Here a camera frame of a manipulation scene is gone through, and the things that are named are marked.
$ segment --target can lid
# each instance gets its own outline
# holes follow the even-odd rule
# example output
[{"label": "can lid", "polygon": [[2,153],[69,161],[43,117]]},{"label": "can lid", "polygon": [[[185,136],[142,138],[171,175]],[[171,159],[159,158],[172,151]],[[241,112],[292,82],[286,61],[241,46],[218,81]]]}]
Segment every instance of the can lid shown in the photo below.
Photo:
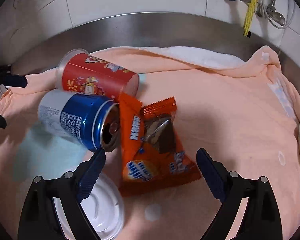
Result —
[{"label": "can lid", "polygon": [[100,145],[106,152],[112,152],[120,140],[119,104],[112,104],[107,110],[101,126]]},{"label": "can lid", "polygon": [[57,71],[56,71],[56,84],[55,87],[57,89],[63,90],[62,89],[62,75],[63,75],[63,71],[65,70],[66,65],[68,64],[68,62],[77,54],[80,53],[85,53],[85,54],[89,54],[89,52],[87,52],[85,49],[73,49],[71,51],[69,51],[67,54],[65,54],[63,56],[63,58],[60,60],[58,67],[57,67]]},{"label": "can lid", "polygon": [[[54,199],[62,229],[69,240],[75,240],[59,198]],[[81,202],[83,211],[102,240],[117,237],[124,224],[123,199],[114,183],[100,174],[88,198]]]}]

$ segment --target red paper cup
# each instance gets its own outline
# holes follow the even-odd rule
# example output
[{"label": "red paper cup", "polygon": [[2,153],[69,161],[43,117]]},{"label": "red paper cup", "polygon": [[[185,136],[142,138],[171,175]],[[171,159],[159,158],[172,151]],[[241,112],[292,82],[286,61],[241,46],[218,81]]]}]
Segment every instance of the red paper cup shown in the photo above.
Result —
[{"label": "red paper cup", "polygon": [[56,88],[85,94],[104,95],[118,102],[121,91],[135,96],[138,74],[89,55],[84,49],[68,52],[57,68]]}]

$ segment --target snack package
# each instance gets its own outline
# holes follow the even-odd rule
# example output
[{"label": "snack package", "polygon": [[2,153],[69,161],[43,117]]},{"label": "snack package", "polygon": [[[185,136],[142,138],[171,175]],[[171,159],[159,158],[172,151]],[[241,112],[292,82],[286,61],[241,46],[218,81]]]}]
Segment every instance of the snack package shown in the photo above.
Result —
[{"label": "snack package", "polygon": [[121,93],[122,196],[179,186],[201,178],[185,154],[174,128],[174,98],[142,107]]}]

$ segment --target white hose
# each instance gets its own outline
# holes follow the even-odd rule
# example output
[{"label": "white hose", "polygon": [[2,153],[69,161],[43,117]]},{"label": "white hose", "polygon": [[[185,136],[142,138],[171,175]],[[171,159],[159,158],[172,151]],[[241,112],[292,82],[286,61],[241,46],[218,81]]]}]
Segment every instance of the white hose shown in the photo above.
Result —
[{"label": "white hose", "polygon": [[289,19],[288,22],[286,22],[286,24],[284,26],[278,26],[276,24],[274,24],[271,20],[271,18],[269,17],[268,15],[268,12],[266,11],[266,6],[265,6],[265,1],[264,0],[261,0],[261,4],[262,4],[262,8],[263,8],[263,12],[265,13],[266,17],[268,18],[269,22],[274,26],[276,27],[277,29],[280,29],[280,30],[284,30],[285,28],[289,27],[289,25],[291,24],[292,22],[292,19],[294,17],[294,13],[296,11],[296,2],[293,1],[293,11],[292,11],[292,15],[291,15],[291,18]]}]

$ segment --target pink towel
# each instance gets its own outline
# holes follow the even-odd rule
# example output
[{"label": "pink towel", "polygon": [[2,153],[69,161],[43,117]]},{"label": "pink towel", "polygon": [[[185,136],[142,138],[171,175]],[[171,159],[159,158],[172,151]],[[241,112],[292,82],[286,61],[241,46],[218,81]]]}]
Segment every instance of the pink towel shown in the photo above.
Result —
[{"label": "pink towel", "polygon": [[[264,46],[237,67],[199,64],[165,49],[113,48],[93,55],[145,73],[137,94],[144,104],[175,97],[174,126],[191,159],[204,147],[229,171],[250,179],[268,177],[283,237],[290,238],[300,225],[300,96],[282,75],[273,50]],[[11,88],[0,101],[0,114],[8,123],[0,130],[0,221],[14,238],[22,208],[15,200],[20,185],[12,182],[7,171],[27,129],[37,120],[39,101],[54,88],[54,70],[27,78],[25,89]],[[119,150],[107,154],[104,169],[119,185],[117,167]],[[126,221],[118,240],[200,239],[220,207],[204,179],[124,201]],[[228,239],[235,236],[241,222],[242,203]]]}]

